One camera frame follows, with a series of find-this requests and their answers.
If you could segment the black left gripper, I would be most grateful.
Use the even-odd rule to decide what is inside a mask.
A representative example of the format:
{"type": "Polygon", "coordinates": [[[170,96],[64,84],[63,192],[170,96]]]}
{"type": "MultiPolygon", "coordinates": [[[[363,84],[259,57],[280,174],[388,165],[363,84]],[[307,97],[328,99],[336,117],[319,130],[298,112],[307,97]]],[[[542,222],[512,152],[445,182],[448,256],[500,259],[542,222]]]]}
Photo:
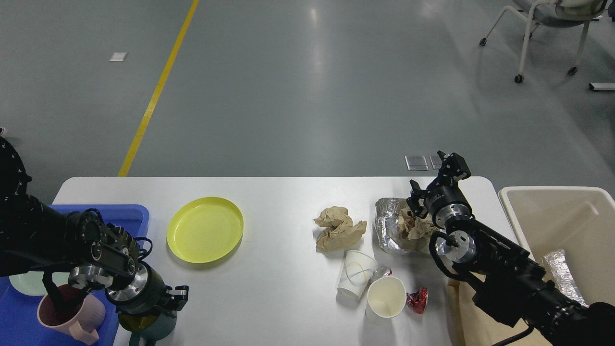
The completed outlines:
{"type": "Polygon", "coordinates": [[[117,313],[142,317],[182,311],[189,300],[189,286],[166,285],[158,272],[142,262],[126,288],[106,289],[105,297],[116,307],[117,313]]]}

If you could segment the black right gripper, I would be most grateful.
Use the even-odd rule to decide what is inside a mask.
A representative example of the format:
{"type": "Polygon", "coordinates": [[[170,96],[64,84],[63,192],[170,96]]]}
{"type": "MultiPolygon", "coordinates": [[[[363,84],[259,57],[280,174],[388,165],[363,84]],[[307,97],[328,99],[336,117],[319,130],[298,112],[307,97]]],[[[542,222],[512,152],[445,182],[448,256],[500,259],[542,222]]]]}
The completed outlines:
{"type": "Polygon", "coordinates": [[[474,211],[459,187],[461,180],[472,177],[470,168],[463,156],[453,152],[449,155],[437,151],[441,162],[438,175],[426,188],[421,188],[415,180],[409,180],[411,191],[406,202],[417,218],[426,219],[430,215],[434,226],[446,229],[457,219],[471,219],[474,211]]]}

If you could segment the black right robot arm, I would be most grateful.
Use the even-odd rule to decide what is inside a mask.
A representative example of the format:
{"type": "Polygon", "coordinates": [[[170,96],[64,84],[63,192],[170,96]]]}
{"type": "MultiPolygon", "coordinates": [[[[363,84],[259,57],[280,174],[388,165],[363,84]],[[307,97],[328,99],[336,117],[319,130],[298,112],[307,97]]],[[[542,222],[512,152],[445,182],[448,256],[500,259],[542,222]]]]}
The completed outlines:
{"type": "Polygon", "coordinates": [[[545,268],[509,238],[475,219],[459,181],[471,171],[457,153],[438,151],[437,177],[421,188],[411,180],[407,203],[420,219],[430,217],[437,230],[429,239],[429,254],[448,278],[475,290],[476,307],[496,322],[513,327],[523,320],[528,328],[505,340],[505,346],[532,331],[554,346],[604,345],[614,339],[614,306],[597,302],[583,306],[545,281],[545,268]]]}

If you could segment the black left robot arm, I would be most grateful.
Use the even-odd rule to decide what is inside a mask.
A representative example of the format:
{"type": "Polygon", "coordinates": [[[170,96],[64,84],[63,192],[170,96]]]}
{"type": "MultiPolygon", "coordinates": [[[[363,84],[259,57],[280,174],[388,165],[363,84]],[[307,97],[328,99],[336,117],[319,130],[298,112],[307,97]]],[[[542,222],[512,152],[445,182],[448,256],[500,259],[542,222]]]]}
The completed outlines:
{"type": "Polygon", "coordinates": [[[74,311],[92,291],[125,315],[175,316],[189,287],[170,287],[145,262],[151,249],[122,226],[106,223],[96,208],[62,214],[27,192],[32,180],[18,152],[0,140],[1,275],[42,272],[53,306],[74,311]]]}

